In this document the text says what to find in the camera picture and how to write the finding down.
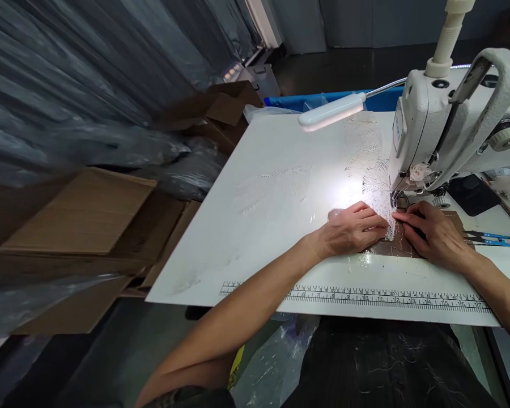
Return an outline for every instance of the blue scissors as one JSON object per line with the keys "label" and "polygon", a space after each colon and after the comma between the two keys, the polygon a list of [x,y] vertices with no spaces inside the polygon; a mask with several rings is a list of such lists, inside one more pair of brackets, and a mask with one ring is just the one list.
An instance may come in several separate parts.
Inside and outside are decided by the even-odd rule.
{"label": "blue scissors", "polygon": [[466,237],[466,240],[480,242],[482,245],[492,245],[496,247],[510,247],[510,237],[504,235],[491,234],[488,232],[465,231],[474,237]]}

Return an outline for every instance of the white lace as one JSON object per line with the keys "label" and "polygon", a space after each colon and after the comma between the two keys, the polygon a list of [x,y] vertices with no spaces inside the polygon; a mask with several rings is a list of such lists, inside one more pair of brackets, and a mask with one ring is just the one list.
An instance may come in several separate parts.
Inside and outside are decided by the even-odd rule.
{"label": "white lace", "polygon": [[346,150],[346,177],[362,177],[362,200],[387,220],[385,238],[393,240],[395,220],[391,213],[389,158],[383,153],[381,132],[372,112],[359,112],[343,121]]}

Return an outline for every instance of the cardboard box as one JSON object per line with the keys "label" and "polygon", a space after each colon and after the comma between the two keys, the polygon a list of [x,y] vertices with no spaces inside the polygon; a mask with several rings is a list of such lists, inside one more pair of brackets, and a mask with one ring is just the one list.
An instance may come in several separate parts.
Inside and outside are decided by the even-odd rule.
{"label": "cardboard box", "polygon": [[218,143],[220,152],[230,156],[248,126],[244,107],[263,103],[249,81],[213,85],[206,93],[193,96],[166,111],[153,128],[182,130],[185,135],[206,136]]}
{"label": "cardboard box", "polygon": [[134,279],[132,276],[119,277],[109,282],[99,283],[68,297],[43,314],[18,327],[12,334],[90,333],[118,297],[145,298],[201,205],[197,201],[176,202],[181,205],[182,212],[177,214],[172,232],[169,232],[166,243],[160,248],[157,262],[147,267],[143,273],[136,271],[138,276],[144,276],[141,285],[127,287]]}
{"label": "cardboard box", "polygon": [[187,230],[187,227],[193,220],[195,214],[197,213],[200,205],[202,203],[198,201],[189,201],[185,204],[185,208],[183,213],[178,218],[176,226],[170,237],[168,238],[159,259],[155,262],[154,265],[147,268],[144,274],[143,282],[137,287],[129,287],[123,292],[123,296],[127,298],[145,298],[149,293],[149,290],[157,280],[160,272],[168,262],[168,259],[172,255],[174,249],[176,249],[177,244],[180,242],[181,237]]}
{"label": "cardboard box", "polygon": [[0,194],[0,275],[128,275],[152,265],[183,210],[155,185],[86,168]]}

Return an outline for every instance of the wall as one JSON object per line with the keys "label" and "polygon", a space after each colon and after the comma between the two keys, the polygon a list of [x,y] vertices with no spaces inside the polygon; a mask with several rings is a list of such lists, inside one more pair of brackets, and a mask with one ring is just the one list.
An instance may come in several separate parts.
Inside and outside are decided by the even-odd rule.
{"label": "wall", "polygon": [[289,54],[327,50],[319,0],[272,0],[271,3]]}
{"label": "wall", "polygon": [[[284,43],[292,54],[330,48],[382,48],[435,43],[447,0],[273,0]],[[510,0],[477,0],[460,40],[491,34]]]}

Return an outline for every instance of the blue bin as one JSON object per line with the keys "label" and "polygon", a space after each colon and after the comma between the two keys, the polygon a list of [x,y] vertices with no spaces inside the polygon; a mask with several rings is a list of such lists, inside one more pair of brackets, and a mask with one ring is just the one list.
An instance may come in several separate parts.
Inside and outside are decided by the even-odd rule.
{"label": "blue bin", "polygon": [[[373,112],[394,112],[397,107],[398,97],[402,95],[404,86],[394,87],[370,97],[365,102],[368,111]],[[280,96],[265,98],[266,106],[274,106],[278,108],[292,109],[293,111],[302,112],[304,103],[313,100],[319,100],[321,95],[325,96],[328,102],[335,101],[344,96],[351,95],[354,92],[369,92],[371,90],[362,91],[346,91],[346,92],[329,92],[318,93],[315,95],[295,95],[295,96]]]}

